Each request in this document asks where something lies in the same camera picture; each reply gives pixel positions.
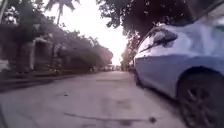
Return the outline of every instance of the white car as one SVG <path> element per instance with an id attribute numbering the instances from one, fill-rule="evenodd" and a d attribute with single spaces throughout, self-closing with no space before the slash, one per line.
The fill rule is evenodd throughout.
<path id="1" fill-rule="evenodd" d="M 137 85 L 175 98 L 191 128 L 224 128 L 224 31 L 196 22 L 163 25 L 143 38 L 134 58 Z"/>

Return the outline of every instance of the road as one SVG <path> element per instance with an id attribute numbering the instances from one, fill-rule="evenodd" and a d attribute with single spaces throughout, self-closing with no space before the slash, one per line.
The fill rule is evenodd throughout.
<path id="1" fill-rule="evenodd" d="M 185 128 L 175 107 L 125 72 L 4 93 L 0 104 L 7 128 Z"/>

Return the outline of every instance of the car side mirror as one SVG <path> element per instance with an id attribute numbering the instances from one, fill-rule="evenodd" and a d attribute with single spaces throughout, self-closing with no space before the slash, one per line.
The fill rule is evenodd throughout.
<path id="1" fill-rule="evenodd" d="M 169 47 L 169 42 L 177 39 L 177 35 L 169 31 L 160 31 L 154 35 L 154 44 Z"/>

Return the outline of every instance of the sky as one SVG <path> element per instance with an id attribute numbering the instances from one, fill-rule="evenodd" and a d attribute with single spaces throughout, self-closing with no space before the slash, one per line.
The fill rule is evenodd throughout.
<path id="1" fill-rule="evenodd" d="M 70 31 L 79 30 L 86 37 L 98 38 L 99 43 L 113 53 L 112 64 L 119 65 L 127 39 L 122 35 L 122 27 L 114 29 L 106 26 L 109 19 L 100 17 L 100 11 L 95 1 L 80 0 L 80 4 L 74 3 L 76 8 L 74 11 L 64 7 L 60 23 L 65 23 L 66 29 Z M 50 12 L 46 12 L 46 15 L 57 18 L 57 8 L 58 6 L 55 5 Z"/>

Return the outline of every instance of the car wheel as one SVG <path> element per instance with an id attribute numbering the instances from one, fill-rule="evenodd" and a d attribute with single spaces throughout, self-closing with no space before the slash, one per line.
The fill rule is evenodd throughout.
<path id="1" fill-rule="evenodd" d="M 224 128 L 224 80 L 215 73 L 194 74 L 182 80 L 177 97 L 189 128 Z"/>

